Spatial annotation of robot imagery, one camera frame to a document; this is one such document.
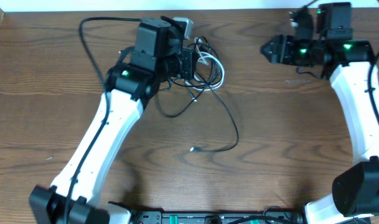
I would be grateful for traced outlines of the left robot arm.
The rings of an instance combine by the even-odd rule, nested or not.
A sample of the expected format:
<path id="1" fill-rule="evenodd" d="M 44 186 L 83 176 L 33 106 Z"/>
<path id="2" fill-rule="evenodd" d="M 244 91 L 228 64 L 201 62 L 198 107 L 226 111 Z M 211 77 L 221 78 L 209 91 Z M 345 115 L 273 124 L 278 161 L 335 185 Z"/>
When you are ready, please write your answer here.
<path id="1" fill-rule="evenodd" d="M 123 49 L 106 75 L 96 115 L 67 165 L 49 188 L 36 186 L 29 204 L 37 223 L 128 223 L 131 212 L 100 204 L 108 171 L 160 84 L 191 79 L 198 53 L 184 47 L 193 22 L 185 17 L 142 18 L 136 41 Z"/>

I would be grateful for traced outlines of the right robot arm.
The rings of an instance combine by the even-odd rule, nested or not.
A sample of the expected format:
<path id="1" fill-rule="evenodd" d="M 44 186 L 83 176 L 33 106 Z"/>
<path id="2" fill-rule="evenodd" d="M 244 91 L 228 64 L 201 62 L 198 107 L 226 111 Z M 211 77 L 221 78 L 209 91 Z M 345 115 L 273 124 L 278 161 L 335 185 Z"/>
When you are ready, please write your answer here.
<path id="1" fill-rule="evenodd" d="M 308 6 L 291 13 L 293 35 L 276 35 L 260 52 L 297 73 L 322 67 L 321 78 L 335 91 L 350 134 L 353 165 L 337 176 L 329 195 L 304 206 L 306 223 L 352 223 L 379 216 L 379 81 L 367 40 L 353 38 L 349 2 Z"/>

